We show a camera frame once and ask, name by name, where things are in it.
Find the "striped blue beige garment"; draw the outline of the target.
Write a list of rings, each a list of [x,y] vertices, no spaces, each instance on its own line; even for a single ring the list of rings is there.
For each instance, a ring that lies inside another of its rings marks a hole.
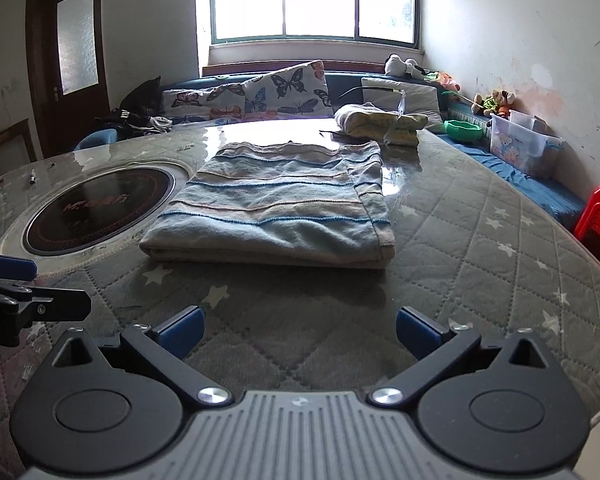
[[[140,241],[149,257],[383,269],[396,254],[374,142],[230,143]]]

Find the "dark wooden display cabinet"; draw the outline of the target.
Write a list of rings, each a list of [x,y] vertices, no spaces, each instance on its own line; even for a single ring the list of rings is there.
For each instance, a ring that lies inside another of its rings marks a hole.
[[[0,132],[0,177],[35,161],[27,119]]]

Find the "blue chair back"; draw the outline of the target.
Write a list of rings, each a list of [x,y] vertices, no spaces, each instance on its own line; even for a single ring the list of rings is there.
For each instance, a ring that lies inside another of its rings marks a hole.
[[[82,139],[76,147],[76,151],[86,150],[87,148],[96,148],[96,146],[108,145],[116,143],[118,140],[118,133],[116,129],[102,129],[95,131],[84,139]]]

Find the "black bag on sofa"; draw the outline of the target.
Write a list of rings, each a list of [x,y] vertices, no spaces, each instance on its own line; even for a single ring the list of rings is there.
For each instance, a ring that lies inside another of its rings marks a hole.
[[[148,79],[131,91],[108,116],[95,118],[95,131],[114,129],[118,140],[165,133],[173,122],[162,114],[161,77]]]

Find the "green bowl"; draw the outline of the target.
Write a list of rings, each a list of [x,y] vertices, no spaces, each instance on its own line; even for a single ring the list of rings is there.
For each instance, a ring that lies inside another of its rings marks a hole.
[[[460,143],[474,143],[483,137],[483,130],[479,125],[464,120],[446,120],[444,130],[447,136]]]

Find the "blue sofa bench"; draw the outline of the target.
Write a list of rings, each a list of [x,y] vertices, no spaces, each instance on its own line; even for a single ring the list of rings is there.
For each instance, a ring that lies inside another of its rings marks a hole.
[[[451,92],[436,82],[338,70],[329,70],[325,77],[329,102],[337,108],[344,104],[362,103],[364,84],[379,87],[395,82],[410,88],[410,93],[434,88],[437,91],[437,109],[443,118],[448,122],[464,120],[478,127],[479,131],[476,140],[452,133],[445,126],[434,126],[433,132],[513,185],[566,229],[572,231],[576,227],[585,203],[552,178],[559,155],[565,147],[556,136],[535,131],[524,133],[520,125],[506,126],[502,118],[480,118],[471,114],[466,104],[454,104]]]

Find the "folded yellow beige cloth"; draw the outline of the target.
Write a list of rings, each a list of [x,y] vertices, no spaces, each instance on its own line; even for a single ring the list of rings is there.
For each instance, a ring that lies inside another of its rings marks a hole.
[[[340,107],[335,120],[340,132],[349,138],[401,146],[416,146],[417,133],[428,124],[426,115],[382,110],[370,103]]]

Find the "grey plain cushion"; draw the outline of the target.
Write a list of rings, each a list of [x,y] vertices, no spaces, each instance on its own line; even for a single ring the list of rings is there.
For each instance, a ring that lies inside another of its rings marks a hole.
[[[361,82],[364,103],[372,103],[381,110],[425,115],[427,129],[436,133],[443,131],[438,90],[433,86],[370,77],[363,77]]]

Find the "small butterfly print pillow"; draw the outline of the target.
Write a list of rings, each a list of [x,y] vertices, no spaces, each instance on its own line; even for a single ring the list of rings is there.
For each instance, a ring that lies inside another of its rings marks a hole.
[[[169,89],[162,92],[163,116],[178,122],[208,122],[244,117],[243,84],[221,84],[205,89]]]

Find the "brown green plush toy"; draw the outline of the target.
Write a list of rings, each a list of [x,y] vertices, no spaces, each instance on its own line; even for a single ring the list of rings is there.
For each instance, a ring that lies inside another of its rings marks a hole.
[[[483,117],[509,118],[515,101],[516,96],[513,92],[506,90],[493,90],[486,96],[477,93],[471,104],[471,113]]]

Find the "orange green plush toy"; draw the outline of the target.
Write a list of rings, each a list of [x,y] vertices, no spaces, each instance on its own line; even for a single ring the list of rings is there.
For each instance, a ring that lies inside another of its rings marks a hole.
[[[458,81],[447,72],[442,72],[442,70],[430,70],[430,72],[426,73],[425,79],[426,81],[440,84],[442,88],[448,91],[460,92],[462,90],[462,86]]]

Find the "dark wooden door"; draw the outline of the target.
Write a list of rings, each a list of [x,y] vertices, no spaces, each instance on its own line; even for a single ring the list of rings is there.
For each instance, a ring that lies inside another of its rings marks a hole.
[[[49,158],[73,150],[109,112],[100,0],[26,0],[36,133]]]

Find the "white plush toy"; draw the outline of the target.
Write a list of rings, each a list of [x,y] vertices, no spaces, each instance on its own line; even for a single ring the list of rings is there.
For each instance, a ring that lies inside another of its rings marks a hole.
[[[385,62],[385,75],[399,78],[413,78],[423,80],[424,71],[414,58],[402,60],[399,55],[390,54]]]

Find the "large butterfly print pillow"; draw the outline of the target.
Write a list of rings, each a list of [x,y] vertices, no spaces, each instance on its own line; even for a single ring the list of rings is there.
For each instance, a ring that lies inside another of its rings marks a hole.
[[[244,118],[332,117],[332,102],[320,60],[253,77],[244,83]]]

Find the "window with green frame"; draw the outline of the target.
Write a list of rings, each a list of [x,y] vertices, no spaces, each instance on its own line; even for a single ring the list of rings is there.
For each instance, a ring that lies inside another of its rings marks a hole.
[[[215,44],[352,40],[418,45],[418,0],[210,0]]]

